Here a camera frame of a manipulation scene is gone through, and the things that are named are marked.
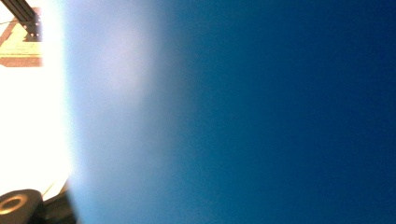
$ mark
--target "overexposed area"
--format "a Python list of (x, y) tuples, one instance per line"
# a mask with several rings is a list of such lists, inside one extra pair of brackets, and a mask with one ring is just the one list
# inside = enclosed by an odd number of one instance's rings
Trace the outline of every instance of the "overexposed area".
[[(50, 7), (46, 1), (27, 2)], [(45, 15), (45, 20), (53, 19), (52, 25), (59, 20)], [(12, 14), (0, 3), (0, 23), (11, 20)], [(46, 33), (51, 23), (43, 22)], [(1, 24), (0, 34), (6, 28), (7, 23)], [(43, 67), (0, 65), (0, 195), (37, 189), (46, 200), (59, 193), (71, 171), (62, 35), (58, 28), (53, 30), (48, 35), (52, 39), (43, 43)]]

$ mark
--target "bright light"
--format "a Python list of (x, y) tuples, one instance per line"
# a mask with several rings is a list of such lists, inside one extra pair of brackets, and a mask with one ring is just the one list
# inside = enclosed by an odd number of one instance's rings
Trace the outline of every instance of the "bright light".
[(38, 3), (44, 66), (0, 67), (0, 195), (15, 189), (44, 193), (54, 182), (61, 182), (60, 189), (71, 172), (62, 25), (55, 3), (29, 1), (31, 7)]

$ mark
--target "metal pole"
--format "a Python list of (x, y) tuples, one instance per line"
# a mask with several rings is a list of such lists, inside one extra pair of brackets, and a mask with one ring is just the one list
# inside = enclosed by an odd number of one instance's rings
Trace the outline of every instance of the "metal pole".
[(41, 37), (39, 29), (40, 17), (25, 0), (0, 0), (27, 31), (27, 40), (38, 41)]

